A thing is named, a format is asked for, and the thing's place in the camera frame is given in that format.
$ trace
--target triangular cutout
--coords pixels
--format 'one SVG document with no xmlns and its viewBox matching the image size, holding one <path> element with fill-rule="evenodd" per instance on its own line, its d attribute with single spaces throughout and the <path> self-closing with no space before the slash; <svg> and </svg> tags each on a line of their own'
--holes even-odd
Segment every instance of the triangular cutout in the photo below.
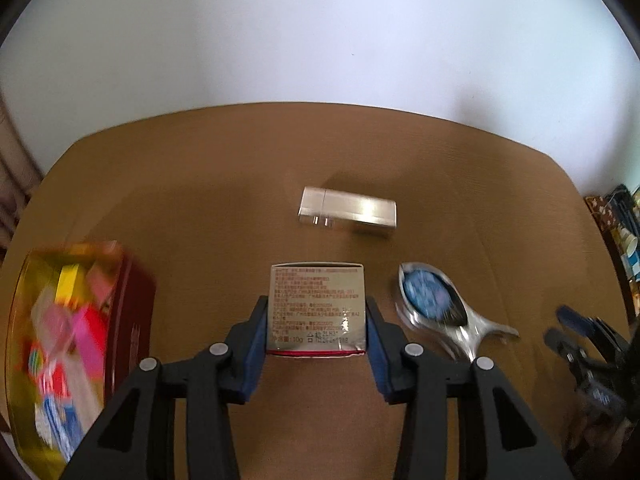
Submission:
<svg viewBox="0 0 640 480">
<path fill-rule="evenodd" d="M 128 452 L 131 449 L 139 400 L 140 390 L 131 390 L 102 432 L 98 439 L 98 446 L 121 452 Z"/>
<path fill-rule="evenodd" d="M 502 388 L 494 388 L 502 447 L 507 451 L 536 445 L 536 436 Z"/>
</svg>

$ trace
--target blue object in dish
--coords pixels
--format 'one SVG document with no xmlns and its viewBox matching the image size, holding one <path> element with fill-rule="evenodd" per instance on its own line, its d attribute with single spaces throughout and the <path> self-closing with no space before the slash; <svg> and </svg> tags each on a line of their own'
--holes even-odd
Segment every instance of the blue object in dish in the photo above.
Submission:
<svg viewBox="0 0 640 480">
<path fill-rule="evenodd" d="M 413 307 L 428 319 L 442 321 L 451 309 L 451 296 L 440 279 L 424 269 L 404 275 L 404 295 Z"/>
</svg>

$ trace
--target yellow block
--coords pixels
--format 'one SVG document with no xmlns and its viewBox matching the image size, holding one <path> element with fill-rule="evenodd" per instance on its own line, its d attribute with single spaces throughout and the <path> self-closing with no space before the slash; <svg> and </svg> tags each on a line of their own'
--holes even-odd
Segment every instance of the yellow block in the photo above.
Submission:
<svg viewBox="0 0 640 480">
<path fill-rule="evenodd" d="M 85 274 L 86 271 L 79 264 L 62 267 L 56 289 L 56 303 L 73 308 L 89 300 L 84 282 Z"/>
</svg>

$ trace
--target blue gripper pad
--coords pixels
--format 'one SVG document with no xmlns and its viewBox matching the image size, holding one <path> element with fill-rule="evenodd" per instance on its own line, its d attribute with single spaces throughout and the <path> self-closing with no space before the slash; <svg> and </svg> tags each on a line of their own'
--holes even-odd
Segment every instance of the blue gripper pad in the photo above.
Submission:
<svg viewBox="0 0 640 480">
<path fill-rule="evenodd" d="M 262 364 L 267 348 L 267 311 L 262 313 L 258 322 L 254 338 L 249 346 L 246 358 L 244 359 L 244 381 L 241 385 L 241 393 L 246 400 L 249 400 L 252 393 L 258 387 Z"/>
<path fill-rule="evenodd" d="M 380 335 L 376 330 L 369 311 L 367 309 L 367 356 L 373 378 L 376 381 L 376 388 L 388 402 L 392 393 L 391 378 L 389 377 L 389 361 L 386 358 L 385 350 L 380 341 Z"/>
</svg>

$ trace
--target brown table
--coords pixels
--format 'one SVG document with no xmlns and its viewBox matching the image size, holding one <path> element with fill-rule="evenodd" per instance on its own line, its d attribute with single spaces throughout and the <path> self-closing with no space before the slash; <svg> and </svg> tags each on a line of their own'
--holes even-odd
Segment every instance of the brown table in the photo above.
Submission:
<svg viewBox="0 0 640 480">
<path fill-rule="evenodd" d="M 398 204 L 389 239 L 299 224 L 304 186 Z M 80 240 L 124 243 L 158 280 L 152 354 L 187 358 L 268 292 L 270 265 L 360 262 L 367 293 L 398 320 L 402 261 L 443 270 L 478 312 L 520 330 L 481 353 L 556 442 L 574 408 L 566 365 L 542 342 L 566 303 L 625 333 L 602 238 L 567 175 L 542 153 L 468 126 L 329 104 L 206 108 L 76 142 L 47 175 L 0 271 L 0 337 L 25 254 Z M 411 338 L 422 340 L 420 335 Z M 4 388 L 0 409 L 6 415 Z M 232 408 L 245 479 L 391 478 L 403 408 L 376 392 L 366 357 L 267 358 L 252 402 Z M 184 410 L 178 412 L 178 426 Z M 177 439 L 185 471 L 184 431 Z"/>
</svg>

